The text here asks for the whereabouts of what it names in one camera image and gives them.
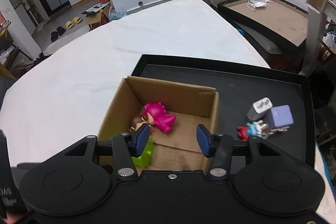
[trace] white pillar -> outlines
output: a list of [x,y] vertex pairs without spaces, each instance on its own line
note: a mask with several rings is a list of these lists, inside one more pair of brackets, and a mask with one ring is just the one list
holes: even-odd
[[0,11],[6,20],[11,22],[8,30],[14,40],[14,44],[29,57],[34,60],[37,59],[41,49],[21,22],[11,2],[9,0],[0,0]]

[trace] screw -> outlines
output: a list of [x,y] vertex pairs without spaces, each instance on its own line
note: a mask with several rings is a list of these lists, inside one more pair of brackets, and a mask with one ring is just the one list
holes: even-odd
[[175,175],[175,174],[169,174],[168,178],[169,179],[177,179],[177,175]]
[[134,174],[134,170],[132,168],[121,168],[118,170],[118,174],[123,177],[129,177]]
[[222,177],[226,175],[226,170],[223,168],[214,168],[210,170],[210,174],[214,177]]

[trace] slipper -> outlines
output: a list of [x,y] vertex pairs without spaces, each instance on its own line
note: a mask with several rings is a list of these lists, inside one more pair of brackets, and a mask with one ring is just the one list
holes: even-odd
[[68,30],[71,29],[73,26],[74,26],[74,23],[72,23],[71,21],[68,21],[68,22],[66,22],[66,24],[65,24],[65,27],[66,27]]
[[57,27],[56,30],[59,36],[62,36],[65,33],[65,29],[62,26]]
[[79,24],[83,21],[83,19],[81,17],[75,17],[72,22],[75,23],[75,24]]
[[58,39],[58,33],[57,32],[52,32],[50,35],[51,42],[55,42]]

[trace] purple box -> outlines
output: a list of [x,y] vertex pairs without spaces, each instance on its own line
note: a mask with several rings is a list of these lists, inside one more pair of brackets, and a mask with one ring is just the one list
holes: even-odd
[[272,107],[266,115],[270,129],[293,124],[293,116],[289,105]]

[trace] yellow slipper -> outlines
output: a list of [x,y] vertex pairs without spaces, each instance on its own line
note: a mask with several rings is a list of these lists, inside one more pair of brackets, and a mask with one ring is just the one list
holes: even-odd
[[81,17],[75,17],[72,22],[75,24],[81,23],[83,21],[83,19]]
[[74,23],[72,23],[71,21],[68,21],[65,24],[65,28],[67,28],[68,30],[71,29],[73,26],[74,26]]

